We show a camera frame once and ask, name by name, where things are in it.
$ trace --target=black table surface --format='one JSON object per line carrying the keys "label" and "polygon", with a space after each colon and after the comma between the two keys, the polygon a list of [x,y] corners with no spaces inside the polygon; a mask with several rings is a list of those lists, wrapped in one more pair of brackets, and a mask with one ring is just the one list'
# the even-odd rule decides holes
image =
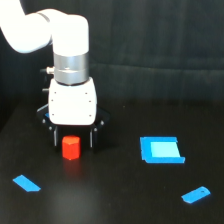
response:
{"label": "black table surface", "polygon": [[[149,103],[106,105],[110,124],[99,151],[69,161],[55,152],[36,106],[20,105],[0,133],[0,223],[136,224],[224,223],[224,109]],[[147,164],[140,137],[175,136],[185,164]],[[12,179],[23,174],[39,187],[26,192]],[[207,187],[211,195],[185,203],[181,196]]]}

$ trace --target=red block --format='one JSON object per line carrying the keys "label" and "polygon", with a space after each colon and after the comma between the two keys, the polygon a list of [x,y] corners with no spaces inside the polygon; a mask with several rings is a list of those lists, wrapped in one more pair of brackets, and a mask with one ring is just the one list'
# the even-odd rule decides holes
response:
{"label": "red block", "polygon": [[80,138],[74,135],[62,139],[62,156],[72,160],[80,157]]}

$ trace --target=blue block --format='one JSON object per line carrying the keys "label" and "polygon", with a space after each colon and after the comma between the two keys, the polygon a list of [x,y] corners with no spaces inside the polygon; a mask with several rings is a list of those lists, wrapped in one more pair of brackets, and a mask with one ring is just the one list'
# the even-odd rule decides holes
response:
{"label": "blue block", "polygon": [[24,177],[23,175],[16,177],[15,179],[13,179],[13,181],[27,192],[39,191],[41,189],[36,184],[34,184],[32,181],[30,181],[29,179]]}
{"label": "blue block", "polygon": [[191,191],[182,196],[183,200],[189,204],[198,201],[201,198],[209,195],[210,191],[206,187],[199,187],[198,189]]}
{"label": "blue block", "polygon": [[176,137],[140,138],[142,159],[147,163],[184,163],[180,157]]}

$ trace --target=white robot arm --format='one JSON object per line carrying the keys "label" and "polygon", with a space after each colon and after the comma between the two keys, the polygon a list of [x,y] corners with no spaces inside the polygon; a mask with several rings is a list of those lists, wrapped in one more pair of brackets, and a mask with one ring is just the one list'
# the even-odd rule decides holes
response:
{"label": "white robot arm", "polygon": [[0,27],[10,46],[19,53],[53,44],[54,78],[48,99],[51,122],[92,124],[97,99],[88,74],[87,20],[54,9],[25,15],[20,0],[0,0]]}

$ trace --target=blue rectangular piece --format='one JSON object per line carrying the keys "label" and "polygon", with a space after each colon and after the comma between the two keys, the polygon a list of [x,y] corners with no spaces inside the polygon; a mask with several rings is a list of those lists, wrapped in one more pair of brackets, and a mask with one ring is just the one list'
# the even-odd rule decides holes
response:
{"label": "blue rectangular piece", "polygon": [[184,163],[185,157],[152,157],[145,161],[147,163]]}
{"label": "blue rectangular piece", "polygon": [[147,163],[184,163],[185,157],[180,157],[176,142],[176,137],[140,138],[142,160]]}
{"label": "blue rectangular piece", "polygon": [[149,142],[177,142],[176,137],[142,137]]}
{"label": "blue rectangular piece", "polygon": [[198,201],[201,198],[209,195],[210,191],[206,187],[199,187],[198,189],[191,191],[182,196],[183,200],[189,204]]}
{"label": "blue rectangular piece", "polygon": [[15,179],[13,179],[13,181],[27,192],[39,191],[41,189],[36,184],[34,184],[32,181],[30,181],[29,179],[24,177],[23,175],[16,177]]}

